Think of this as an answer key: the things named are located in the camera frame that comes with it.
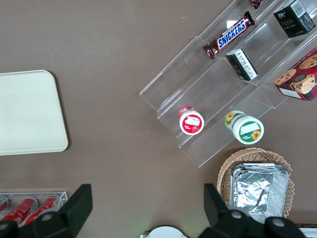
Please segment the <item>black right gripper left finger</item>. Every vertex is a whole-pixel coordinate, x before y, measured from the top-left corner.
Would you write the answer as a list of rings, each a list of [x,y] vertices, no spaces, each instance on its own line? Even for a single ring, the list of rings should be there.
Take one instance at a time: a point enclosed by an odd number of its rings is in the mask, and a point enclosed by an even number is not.
[[[15,221],[1,221],[2,238],[75,238],[93,209],[92,187],[82,184],[56,212],[40,215],[23,227]]]

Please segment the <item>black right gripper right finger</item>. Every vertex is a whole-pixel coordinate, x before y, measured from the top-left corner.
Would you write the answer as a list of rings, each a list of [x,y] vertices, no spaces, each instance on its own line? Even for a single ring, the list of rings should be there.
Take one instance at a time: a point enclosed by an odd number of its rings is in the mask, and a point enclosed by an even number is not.
[[[302,238],[292,221],[269,217],[264,224],[237,209],[229,209],[212,183],[204,184],[204,210],[210,224],[201,238]]]

